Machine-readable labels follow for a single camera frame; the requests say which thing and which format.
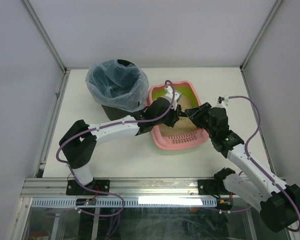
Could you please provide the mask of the pink green litter box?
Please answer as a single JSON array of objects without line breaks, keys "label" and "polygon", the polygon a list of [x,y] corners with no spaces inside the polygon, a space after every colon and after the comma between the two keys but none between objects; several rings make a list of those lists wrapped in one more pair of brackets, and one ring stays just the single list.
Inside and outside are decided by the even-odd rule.
[{"label": "pink green litter box", "polygon": [[[182,93],[182,96],[189,98],[192,108],[201,105],[201,101],[197,95],[194,86],[189,81],[175,82],[174,87]],[[183,150],[196,147],[208,140],[208,133],[198,128],[197,130],[180,135],[162,136],[159,126],[155,126],[151,131],[155,144],[163,150]]]}]

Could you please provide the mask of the blue plastic bin liner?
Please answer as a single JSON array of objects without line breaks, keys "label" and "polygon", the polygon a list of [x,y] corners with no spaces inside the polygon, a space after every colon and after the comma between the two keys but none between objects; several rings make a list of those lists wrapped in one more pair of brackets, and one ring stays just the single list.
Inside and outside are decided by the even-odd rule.
[{"label": "blue plastic bin liner", "polygon": [[146,74],[135,64],[112,59],[93,65],[85,83],[95,102],[127,112],[142,110],[148,97]]}]

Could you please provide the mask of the black trash bin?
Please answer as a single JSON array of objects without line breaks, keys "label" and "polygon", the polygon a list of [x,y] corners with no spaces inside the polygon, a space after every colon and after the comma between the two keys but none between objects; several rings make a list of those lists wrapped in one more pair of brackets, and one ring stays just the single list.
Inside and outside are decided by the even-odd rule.
[{"label": "black trash bin", "polygon": [[102,64],[100,80],[104,104],[125,112],[136,112],[145,107],[148,78],[134,63],[116,59]]}]

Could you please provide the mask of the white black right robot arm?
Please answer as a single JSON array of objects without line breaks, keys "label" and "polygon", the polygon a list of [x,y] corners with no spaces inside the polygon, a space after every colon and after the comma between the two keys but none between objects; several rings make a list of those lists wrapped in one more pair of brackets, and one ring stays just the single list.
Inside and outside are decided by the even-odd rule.
[{"label": "white black right robot arm", "polygon": [[288,229],[297,222],[300,231],[300,187],[288,185],[265,168],[228,124],[225,108],[205,103],[186,109],[185,114],[200,129],[204,129],[214,149],[235,164],[247,177],[242,179],[230,169],[219,171],[218,176],[228,192],[240,196],[260,214],[264,224],[273,232]]}]

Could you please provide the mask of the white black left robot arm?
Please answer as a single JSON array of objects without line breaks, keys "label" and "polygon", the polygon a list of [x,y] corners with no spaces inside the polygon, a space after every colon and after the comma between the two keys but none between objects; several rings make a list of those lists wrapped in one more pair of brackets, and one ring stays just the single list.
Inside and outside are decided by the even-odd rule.
[{"label": "white black left robot arm", "polygon": [[91,125],[78,120],[59,141],[57,160],[68,165],[81,190],[100,191],[88,166],[95,147],[119,138],[148,133],[156,125],[173,127],[179,121],[181,110],[181,105],[173,107],[169,100],[160,97],[144,110],[114,121]]}]

